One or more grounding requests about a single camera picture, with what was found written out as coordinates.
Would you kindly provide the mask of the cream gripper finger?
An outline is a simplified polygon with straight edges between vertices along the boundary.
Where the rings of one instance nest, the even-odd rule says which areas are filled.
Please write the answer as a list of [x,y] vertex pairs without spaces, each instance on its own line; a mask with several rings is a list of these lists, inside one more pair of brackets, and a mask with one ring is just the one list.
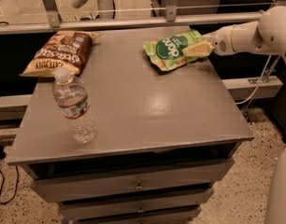
[[206,41],[202,40],[182,50],[185,57],[207,57],[214,50],[214,46]]

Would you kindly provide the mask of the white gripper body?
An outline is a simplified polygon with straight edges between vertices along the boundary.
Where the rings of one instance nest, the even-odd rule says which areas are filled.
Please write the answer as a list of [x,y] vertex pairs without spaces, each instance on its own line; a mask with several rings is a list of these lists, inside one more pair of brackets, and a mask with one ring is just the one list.
[[221,29],[203,35],[206,41],[214,47],[213,51],[220,56],[233,55],[235,51],[232,47],[233,25],[224,26]]

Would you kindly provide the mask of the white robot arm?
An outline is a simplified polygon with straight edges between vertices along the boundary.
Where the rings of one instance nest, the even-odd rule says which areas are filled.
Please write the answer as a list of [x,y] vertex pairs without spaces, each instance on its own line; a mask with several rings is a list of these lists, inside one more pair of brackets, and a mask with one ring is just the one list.
[[[182,50],[186,57],[233,55],[239,52],[278,55],[286,64],[286,6],[265,11],[257,21],[224,26],[203,35],[201,41]],[[286,148],[272,175],[265,224],[286,224]]]

